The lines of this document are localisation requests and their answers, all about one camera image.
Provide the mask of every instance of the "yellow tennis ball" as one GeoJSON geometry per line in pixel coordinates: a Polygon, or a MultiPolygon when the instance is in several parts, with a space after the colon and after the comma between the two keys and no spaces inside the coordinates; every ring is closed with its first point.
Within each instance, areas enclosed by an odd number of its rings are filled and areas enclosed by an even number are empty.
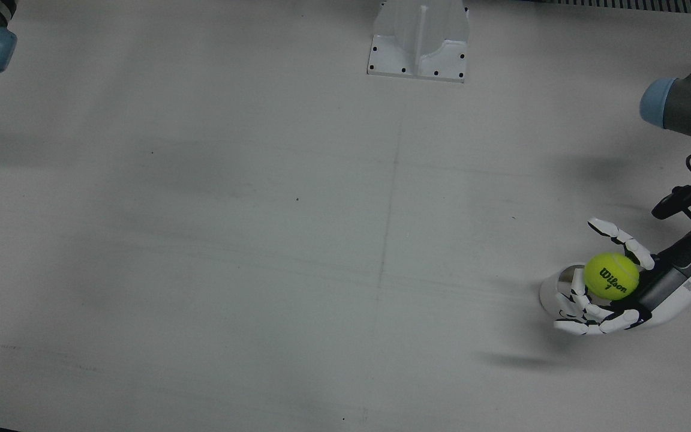
{"type": "Polygon", "coordinates": [[[639,268],[625,255],[598,254],[586,264],[583,282],[601,298],[620,300],[639,286],[639,268]]]}

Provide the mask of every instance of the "white table surface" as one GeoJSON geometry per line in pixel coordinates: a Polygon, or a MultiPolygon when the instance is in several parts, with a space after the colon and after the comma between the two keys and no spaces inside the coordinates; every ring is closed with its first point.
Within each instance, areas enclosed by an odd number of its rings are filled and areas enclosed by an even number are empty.
{"type": "Polygon", "coordinates": [[[367,76],[376,0],[22,2],[0,74],[0,426],[691,432],[691,307],[537,285],[689,230],[639,97],[691,16],[472,2],[464,85],[367,76]]]}

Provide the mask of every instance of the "white robotic hand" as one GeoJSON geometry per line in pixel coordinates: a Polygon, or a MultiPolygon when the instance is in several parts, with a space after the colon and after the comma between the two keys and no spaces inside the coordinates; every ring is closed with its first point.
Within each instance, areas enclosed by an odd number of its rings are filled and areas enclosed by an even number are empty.
{"type": "Polygon", "coordinates": [[[611,311],[591,303],[583,282],[583,268],[576,268],[572,277],[569,296],[556,293],[561,306],[561,319],[555,320],[554,327],[571,334],[608,334],[625,330],[639,320],[639,311],[611,311]]]}
{"type": "Polygon", "coordinates": [[[652,270],[655,267],[655,260],[653,260],[650,250],[645,248],[629,233],[618,229],[617,225],[612,224],[612,222],[602,221],[601,219],[591,218],[588,220],[588,226],[600,235],[609,237],[612,243],[622,244],[626,250],[626,257],[637,263],[637,265],[641,265],[645,270],[652,270]]]}
{"type": "MultiPolygon", "coordinates": [[[[650,250],[629,233],[618,229],[617,225],[598,218],[591,218],[588,220],[588,226],[599,235],[609,237],[612,243],[622,245],[626,257],[629,257],[645,270],[652,270],[655,267],[655,260],[652,258],[650,250]]],[[[593,304],[588,297],[583,274],[583,268],[574,271],[569,296],[564,295],[564,293],[556,294],[560,306],[559,314],[563,318],[554,322],[555,328],[571,334],[608,334],[625,330],[638,322],[639,311],[636,309],[614,311],[593,304]]]]}

